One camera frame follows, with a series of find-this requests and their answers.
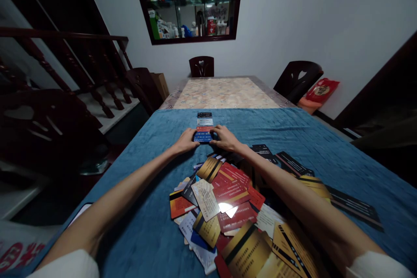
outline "blue tablecloth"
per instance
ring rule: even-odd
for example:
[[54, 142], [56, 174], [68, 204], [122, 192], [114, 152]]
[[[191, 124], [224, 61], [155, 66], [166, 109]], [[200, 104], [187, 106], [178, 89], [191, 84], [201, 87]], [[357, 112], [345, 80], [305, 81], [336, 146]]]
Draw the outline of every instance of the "blue tablecloth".
[[[215, 124], [226, 125], [248, 145], [266, 144], [272, 153], [286, 151], [315, 171], [322, 181], [373, 205], [385, 233], [351, 216], [391, 257], [416, 273], [417, 191], [398, 176], [298, 108], [160, 110], [155, 112], [111, 168], [80, 203], [94, 202], [117, 182], [171, 146], [187, 127], [196, 127], [197, 112], [211, 111]], [[201, 145], [169, 164], [100, 246], [101, 277], [204, 277], [195, 254], [184, 245], [170, 219], [169, 193], [212, 147]], [[49, 250], [23, 273], [31, 272]]]

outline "chair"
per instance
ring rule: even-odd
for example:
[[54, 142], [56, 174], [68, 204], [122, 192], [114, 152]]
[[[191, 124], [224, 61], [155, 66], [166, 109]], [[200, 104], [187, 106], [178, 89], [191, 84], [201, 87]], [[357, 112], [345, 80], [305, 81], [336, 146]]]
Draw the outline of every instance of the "chair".
[[164, 102], [156, 84], [146, 67], [138, 67], [126, 72], [126, 78], [134, 88], [146, 112], [151, 116]]
[[297, 104], [322, 75], [321, 66], [314, 62], [292, 61], [281, 74], [274, 90]]
[[80, 104], [60, 89], [0, 96], [0, 137], [1, 158], [63, 183], [67, 189], [74, 183], [78, 191], [87, 192], [101, 177], [78, 174], [86, 161], [106, 158], [112, 162], [113, 146]]
[[214, 77], [214, 58], [196, 56], [190, 59], [191, 77]]

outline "pile of cards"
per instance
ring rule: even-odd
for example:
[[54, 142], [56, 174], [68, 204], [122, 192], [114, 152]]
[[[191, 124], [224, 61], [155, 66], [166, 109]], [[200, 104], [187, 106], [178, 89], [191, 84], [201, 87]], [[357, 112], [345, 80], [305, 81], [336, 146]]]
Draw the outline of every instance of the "pile of cards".
[[210, 142], [213, 140], [210, 129], [213, 128], [213, 115], [209, 112], [197, 114], [197, 132], [194, 134], [194, 141]]
[[[372, 206], [326, 186], [286, 152], [273, 155], [266, 145], [252, 150], [334, 206], [361, 212], [363, 220], [382, 229]], [[267, 185], [260, 175], [234, 153], [219, 150], [207, 157], [169, 195], [171, 218], [206, 275], [217, 269], [221, 278], [324, 276], [318, 253], [297, 222], [265, 204], [259, 191]]]

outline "hand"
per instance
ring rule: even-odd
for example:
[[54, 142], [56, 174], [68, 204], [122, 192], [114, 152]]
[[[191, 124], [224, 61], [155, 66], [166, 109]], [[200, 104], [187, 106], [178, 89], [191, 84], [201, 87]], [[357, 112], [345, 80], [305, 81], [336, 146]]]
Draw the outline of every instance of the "hand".
[[219, 148], [230, 152], [236, 152], [243, 146], [243, 144], [236, 139], [235, 135], [232, 134], [226, 126], [217, 125], [215, 128], [210, 130], [210, 133], [214, 132], [217, 133], [220, 140], [212, 140], [210, 141], [210, 144], [216, 145]]
[[177, 142], [174, 143], [174, 145], [171, 147], [173, 152], [177, 155], [180, 155], [198, 147], [200, 143], [194, 142], [192, 140], [196, 131], [196, 129], [187, 128], [185, 132], [182, 133]]

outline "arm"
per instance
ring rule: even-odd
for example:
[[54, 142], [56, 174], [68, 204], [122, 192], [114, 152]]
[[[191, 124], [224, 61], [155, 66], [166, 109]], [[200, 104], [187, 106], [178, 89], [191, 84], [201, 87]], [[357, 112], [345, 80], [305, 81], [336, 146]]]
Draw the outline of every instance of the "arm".
[[342, 274], [346, 274], [346, 267], [355, 258], [367, 251], [385, 254], [348, 217], [295, 177], [240, 143], [225, 126], [217, 125], [211, 132], [217, 133], [220, 139], [212, 140], [211, 144], [241, 155], [255, 167], [294, 215], [322, 242]]
[[199, 146], [195, 129], [188, 128], [163, 154], [134, 171], [81, 214], [55, 242], [37, 269], [73, 251], [83, 249], [93, 258], [101, 238], [120, 219], [155, 176], [176, 156]]

